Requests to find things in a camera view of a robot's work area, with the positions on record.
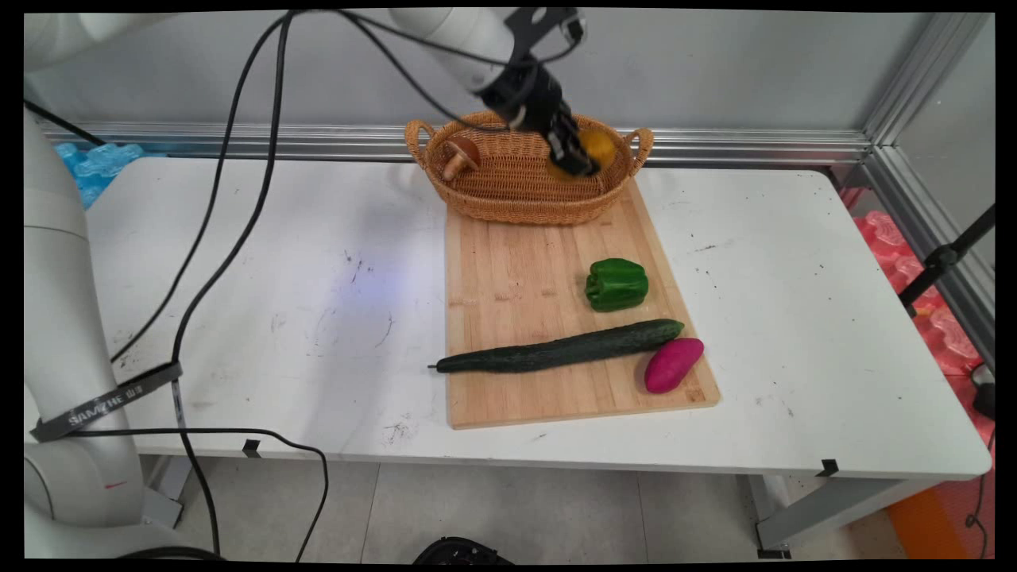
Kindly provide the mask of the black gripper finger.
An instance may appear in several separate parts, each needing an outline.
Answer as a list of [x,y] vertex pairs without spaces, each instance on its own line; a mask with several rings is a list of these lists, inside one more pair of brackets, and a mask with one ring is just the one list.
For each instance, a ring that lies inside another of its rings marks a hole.
[[581,130],[570,113],[559,113],[559,169],[567,177],[595,177],[601,166],[582,142]]
[[577,179],[587,175],[587,152],[582,148],[580,128],[552,126],[544,140],[549,146],[546,170],[557,179]]

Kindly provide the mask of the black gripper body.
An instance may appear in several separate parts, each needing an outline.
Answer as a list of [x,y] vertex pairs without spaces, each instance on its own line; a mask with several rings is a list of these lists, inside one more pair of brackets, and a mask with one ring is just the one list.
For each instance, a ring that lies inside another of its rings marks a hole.
[[570,133],[563,88],[543,65],[505,68],[476,95],[508,129],[521,133]]

